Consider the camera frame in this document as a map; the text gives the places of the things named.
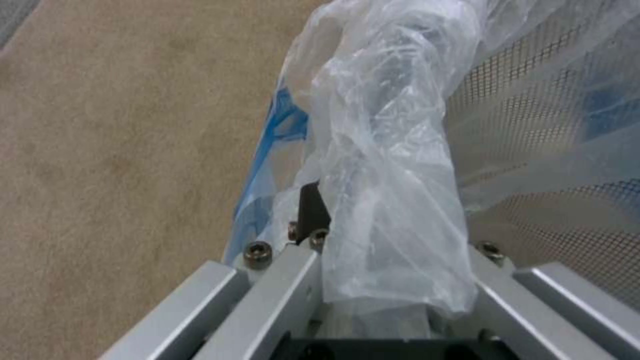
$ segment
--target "bolt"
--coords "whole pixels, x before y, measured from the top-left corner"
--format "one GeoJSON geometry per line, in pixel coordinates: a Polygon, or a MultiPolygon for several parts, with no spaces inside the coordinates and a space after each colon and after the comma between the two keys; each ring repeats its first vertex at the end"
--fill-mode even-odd
{"type": "Polygon", "coordinates": [[[296,240],[298,238],[298,222],[290,221],[289,228],[287,229],[287,237],[289,240],[296,240]]]}
{"type": "Polygon", "coordinates": [[[311,232],[309,235],[309,247],[315,251],[318,251],[322,254],[322,249],[324,247],[324,239],[326,235],[329,233],[327,229],[317,229],[311,232]]]}
{"type": "Polygon", "coordinates": [[[264,241],[254,241],[244,248],[244,264],[254,270],[262,270],[271,264],[271,245],[264,241]]]}
{"type": "Polygon", "coordinates": [[[481,243],[476,244],[476,249],[499,267],[503,266],[504,254],[494,243],[490,241],[482,241],[481,243]]]}

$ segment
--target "metal frame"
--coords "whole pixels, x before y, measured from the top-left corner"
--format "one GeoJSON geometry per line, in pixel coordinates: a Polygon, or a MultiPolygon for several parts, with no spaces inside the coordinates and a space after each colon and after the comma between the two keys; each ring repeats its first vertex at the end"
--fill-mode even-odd
{"type": "Polygon", "coordinates": [[[248,288],[246,274],[207,261],[100,358],[189,359],[248,288]]]}
{"type": "Polygon", "coordinates": [[[473,313],[452,324],[455,335],[490,329],[521,359],[612,359],[562,316],[476,249],[470,260],[479,289],[473,313]]]}
{"type": "Polygon", "coordinates": [[[269,359],[287,335],[304,335],[322,303],[317,252],[288,245],[194,360],[269,359]]]}
{"type": "Polygon", "coordinates": [[[559,263],[518,270],[513,277],[620,359],[640,359],[640,315],[559,263]]]}

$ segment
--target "crumpled plastic wrap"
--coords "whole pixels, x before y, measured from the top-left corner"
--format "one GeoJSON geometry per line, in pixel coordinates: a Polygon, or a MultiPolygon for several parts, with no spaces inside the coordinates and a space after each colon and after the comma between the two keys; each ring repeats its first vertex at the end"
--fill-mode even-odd
{"type": "Polygon", "coordinates": [[[474,63],[559,3],[336,0],[318,8],[287,54],[225,259],[254,238],[281,249],[299,187],[319,179],[332,217],[325,302],[469,311],[476,287],[445,100],[474,63]],[[299,164],[293,177],[278,169],[282,149],[287,164],[299,164]]]}

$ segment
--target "beige carpet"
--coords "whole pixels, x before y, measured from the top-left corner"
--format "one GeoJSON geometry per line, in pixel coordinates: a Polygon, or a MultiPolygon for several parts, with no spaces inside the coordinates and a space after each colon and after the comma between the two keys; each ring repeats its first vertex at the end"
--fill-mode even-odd
{"type": "Polygon", "coordinates": [[[98,356],[219,259],[320,0],[42,0],[0,53],[0,358],[98,356]]]}

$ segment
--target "wire mesh panel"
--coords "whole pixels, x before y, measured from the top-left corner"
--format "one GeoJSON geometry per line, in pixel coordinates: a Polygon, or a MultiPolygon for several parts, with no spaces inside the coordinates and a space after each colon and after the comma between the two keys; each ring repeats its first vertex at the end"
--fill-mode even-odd
{"type": "Polygon", "coordinates": [[[472,241],[640,310],[640,9],[566,1],[469,72],[445,126],[472,241]]]}

